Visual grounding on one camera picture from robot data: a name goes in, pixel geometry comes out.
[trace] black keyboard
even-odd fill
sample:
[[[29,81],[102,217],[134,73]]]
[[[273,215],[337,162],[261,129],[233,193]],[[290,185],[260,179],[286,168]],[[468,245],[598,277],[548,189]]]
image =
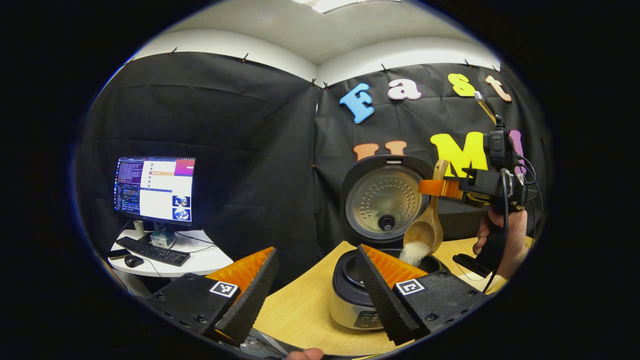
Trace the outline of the black keyboard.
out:
[[[182,264],[184,264],[184,262],[191,256],[188,252],[163,249],[148,243],[141,243],[138,240],[133,240],[126,236],[117,239],[116,244],[149,259],[175,266],[182,266]]]

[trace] silver inner lid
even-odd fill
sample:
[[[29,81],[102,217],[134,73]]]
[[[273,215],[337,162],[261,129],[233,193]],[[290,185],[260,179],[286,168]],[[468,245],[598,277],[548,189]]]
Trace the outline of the silver inner lid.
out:
[[[345,202],[349,225],[362,236],[387,240],[401,236],[424,212],[428,196],[418,192],[422,176],[402,165],[386,165],[361,177]]]

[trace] black curtain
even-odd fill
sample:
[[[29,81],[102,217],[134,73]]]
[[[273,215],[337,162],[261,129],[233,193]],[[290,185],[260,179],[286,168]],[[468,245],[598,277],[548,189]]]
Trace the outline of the black curtain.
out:
[[[433,166],[438,160],[438,151],[431,143],[431,136],[450,134],[462,149],[467,133],[495,130],[495,125],[473,97],[460,97],[453,90],[447,79],[452,73],[466,76],[469,83],[487,97],[502,115],[507,127],[521,132],[524,156],[536,169],[538,185],[543,195],[547,193],[548,165],[543,144],[545,138],[546,144],[550,144],[550,139],[543,128],[541,113],[532,115],[528,102],[523,100],[518,89],[501,72],[476,66],[441,63],[411,65],[393,68],[388,72],[381,70],[364,74],[329,86],[320,96],[316,115],[314,163],[317,237],[325,251],[345,240],[339,226],[338,202],[342,180],[356,163],[354,146],[376,143],[380,148],[376,154],[390,154],[385,144],[402,140],[407,143],[405,155],[415,156]],[[512,96],[511,102],[502,100],[485,81],[488,75],[502,83],[504,91]],[[416,82],[422,97],[417,100],[391,99],[387,95],[390,88],[388,84],[395,79]],[[360,83],[370,86],[366,92],[371,96],[372,103],[367,106],[372,106],[374,112],[361,123],[355,124],[352,112],[339,102]],[[534,205],[535,219],[540,221],[540,203],[536,201]],[[527,210],[529,234],[532,235],[533,211],[531,206]],[[439,202],[438,212],[445,240],[474,237],[483,215],[481,209],[445,199]]]
[[[81,217],[100,253],[126,222],[111,196],[118,157],[189,156],[194,228],[233,260],[277,247],[275,288],[300,276],[320,256],[318,92],[290,73],[217,54],[157,54],[125,65],[92,106],[76,158]]]

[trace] open lid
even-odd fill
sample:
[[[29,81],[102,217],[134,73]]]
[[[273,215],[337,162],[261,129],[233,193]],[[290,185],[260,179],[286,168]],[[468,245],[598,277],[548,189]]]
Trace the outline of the open lid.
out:
[[[429,203],[418,192],[433,168],[411,156],[377,155],[360,160],[340,191],[340,223],[353,246],[401,247],[404,232]]]

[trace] wooden spoon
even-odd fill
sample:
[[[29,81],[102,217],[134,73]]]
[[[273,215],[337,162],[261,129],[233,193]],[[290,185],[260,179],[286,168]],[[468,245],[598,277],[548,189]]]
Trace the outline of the wooden spoon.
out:
[[[433,169],[433,179],[442,180],[448,166],[447,160],[438,160]],[[428,256],[438,250],[442,238],[442,225],[438,218],[438,197],[432,195],[427,209],[407,228],[403,243],[404,245],[414,241],[425,243],[429,247],[429,252],[426,254]]]

